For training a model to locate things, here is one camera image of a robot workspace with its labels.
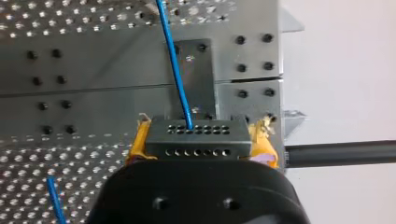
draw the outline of hole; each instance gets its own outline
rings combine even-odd
[[[166,149],[165,154],[166,154],[166,156],[172,156],[173,155],[173,150]]]
[[[212,154],[212,151],[211,150],[205,150],[204,151],[204,155],[206,155],[206,156],[209,156],[209,155],[211,155]]]
[[[202,151],[199,150],[199,149],[197,149],[197,150],[194,151],[194,155],[195,155],[195,156],[201,156],[201,154],[202,154]]]
[[[180,149],[175,150],[175,155],[181,156],[182,151]]]
[[[223,154],[223,156],[230,156],[231,155],[231,150],[230,149],[225,149],[222,154]]]
[[[156,198],[152,206],[156,210],[165,210],[169,207],[169,203],[165,198]]]
[[[231,198],[224,200],[223,205],[224,208],[228,210],[238,210],[241,207],[238,202]]]
[[[219,155],[221,155],[221,150],[218,150],[218,149],[214,150],[214,151],[213,151],[213,155],[214,155],[214,156],[219,156]]]

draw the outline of blue rod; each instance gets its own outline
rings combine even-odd
[[[59,224],[66,224],[66,219],[64,218],[64,211],[62,210],[61,202],[59,201],[58,193],[55,188],[55,178],[53,176],[47,177],[47,188],[49,191],[49,198],[52,202],[53,211],[56,218],[58,218]]]
[[[163,5],[163,0],[156,0],[158,10],[160,11],[160,19],[163,24],[163,34],[165,35],[166,45],[169,49],[169,56],[171,58],[172,70],[175,77],[175,82],[178,90],[178,97],[180,98],[181,106],[183,107],[184,117],[186,118],[187,129],[192,129],[192,118],[189,107],[189,102],[187,101],[186,93],[183,88],[183,80],[181,80],[180,70],[178,67],[177,56],[175,51],[175,45],[172,38],[172,33],[169,29],[168,19],[165,13],[165,6]]]

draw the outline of black cylinder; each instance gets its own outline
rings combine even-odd
[[[396,162],[396,141],[286,147],[288,168]]]

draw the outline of metal plate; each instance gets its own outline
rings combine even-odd
[[[237,160],[250,156],[251,140],[245,119],[152,121],[146,153],[159,160]]]
[[[229,22],[174,27],[175,40],[211,39],[216,81],[278,77],[278,2],[273,0],[238,1],[238,13]],[[274,35],[271,43],[262,42],[264,34]],[[235,39],[242,35],[246,43]],[[96,90],[172,84],[169,59],[161,27],[139,27],[100,34],[42,36],[0,43],[0,94]],[[53,49],[62,58],[51,55]],[[36,60],[26,57],[35,51]],[[271,62],[271,71],[262,68]],[[236,70],[244,63],[245,73]],[[65,76],[59,84],[57,76]],[[39,87],[32,77],[40,77]]]
[[[212,46],[209,39],[182,40],[175,42],[183,86],[195,118],[216,117],[215,83],[212,65]],[[172,118],[183,117],[182,107],[174,93]]]

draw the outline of perforated metal sheet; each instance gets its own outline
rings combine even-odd
[[[232,0],[168,1],[174,25],[227,21]],[[6,0],[0,3],[0,38],[131,29],[159,22],[155,0]]]
[[[46,177],[55,175],[68,223],[83,223],[98,190],[124,164],[128,133],[14,138],[0,151],[0,223],[55,223]]]

